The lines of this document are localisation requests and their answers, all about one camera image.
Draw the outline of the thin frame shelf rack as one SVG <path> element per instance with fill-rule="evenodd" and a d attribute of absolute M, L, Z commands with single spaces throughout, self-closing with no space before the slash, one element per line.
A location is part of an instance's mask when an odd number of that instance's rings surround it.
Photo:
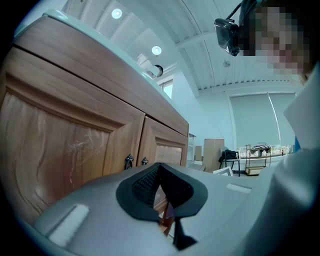
<path fill-rule="evenodd" d="M 245 147 L 245 174 L 258 176 L 262 169 L 271 165 L 271 147 L 267 144 L 247 144 Z"/>

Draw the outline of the brown wooden cabinet door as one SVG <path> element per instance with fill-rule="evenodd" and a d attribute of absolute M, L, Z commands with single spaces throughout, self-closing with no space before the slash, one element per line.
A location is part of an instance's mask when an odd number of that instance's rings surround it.
<path fill-rule="evenodd" d="M 0 89 L 0 182 L 30 225 L 138 154 L 142 111 L 40 57 L 13 47 Z"/>
<path fill-rule="evenodd" d="M 147 157 L 148 164 L 167 163 L 185 166 L 188 138 L 179 132 L 145 117 L 137 154 L 136 166 Z"/>

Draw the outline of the tall glass window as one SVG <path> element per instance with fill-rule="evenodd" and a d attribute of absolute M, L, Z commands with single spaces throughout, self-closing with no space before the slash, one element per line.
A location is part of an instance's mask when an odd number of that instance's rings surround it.
<path fill-rule="evenodd" d="M 172 98 L 173 85 L 174 85 L 173 79 L 170 79 L 165 82 L 161 82 L 159 84 L 160 88 L 168 95 L 170 99 Z"/>

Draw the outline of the wooden cabinet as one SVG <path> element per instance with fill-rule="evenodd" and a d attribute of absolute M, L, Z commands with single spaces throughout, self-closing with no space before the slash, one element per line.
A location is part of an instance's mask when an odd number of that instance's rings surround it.
<path fill-rule="evenodd" d="M 13 42 L 188 137 L 189 124 L 162 95 L 109 49 L 53 18 L 42 16 Z"/>

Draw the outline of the chair with black bag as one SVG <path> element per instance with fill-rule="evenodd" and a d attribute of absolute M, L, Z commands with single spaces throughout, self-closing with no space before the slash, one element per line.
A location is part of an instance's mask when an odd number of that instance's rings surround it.
<path fill-rule="evenodd" d="M 233 169 L 234 163 L 238 163 L 238 176 L 241 174 L 241 166 L 240 166 L 240 156 L 238 151 L 233 151 L 229 149 L 225 149 L 221 151 L 220 158 L 218 160 L 219 167 L 221 168 L 224 164 L 224 167 L 227 167 L 227 163 L 231 163 L 231 170 Z"/>

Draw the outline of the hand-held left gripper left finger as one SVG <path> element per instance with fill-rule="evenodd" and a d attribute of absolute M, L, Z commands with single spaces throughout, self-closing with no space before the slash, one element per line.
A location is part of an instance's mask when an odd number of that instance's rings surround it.
<path fill-rule="evenodd" d="M 122 180 L 146 165 L 89 181 L 46 209 L 34 227 L 66 254 L 77 256 L 171 256 L 176 248 L 157 222 L 138 220 L 119 205 Z"/>

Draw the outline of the tall cardboard box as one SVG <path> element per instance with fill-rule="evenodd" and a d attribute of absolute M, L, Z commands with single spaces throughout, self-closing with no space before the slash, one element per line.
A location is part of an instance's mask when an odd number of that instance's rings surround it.
<path fill-rule="evenodd" d="M 219 169 L 221 157 L 221 148 L 225 146 L 224 139 L 210 139 L 206 138 L 204 140 L 203 149 L 203 166 L 204 171 L 212 173 Z"/>

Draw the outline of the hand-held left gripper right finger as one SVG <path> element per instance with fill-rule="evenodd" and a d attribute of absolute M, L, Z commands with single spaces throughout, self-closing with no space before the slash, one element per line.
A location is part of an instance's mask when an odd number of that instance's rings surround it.
<path fill-rule="evenodd" d="M 235 177 L 197 171 L 174 165 L 174 169 L 207 188 L 207 200 L 199 212 L 180 220 L 184 234 L 195 240 L 179 250 L 166 243 L 171 252 L 163 256 L 254 256 L 250 230 L 263 205 L 263 176 Z"/>

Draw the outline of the grey roller blind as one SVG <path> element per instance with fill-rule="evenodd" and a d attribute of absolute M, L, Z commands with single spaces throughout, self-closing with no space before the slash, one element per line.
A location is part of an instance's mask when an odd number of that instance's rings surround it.
<path fill-rule="evenodd" d="M 265 93 L 230 98 L 236 146 L 291 146 L 295 134 L 284 111 L 296 98 L 294 93 Z"/>

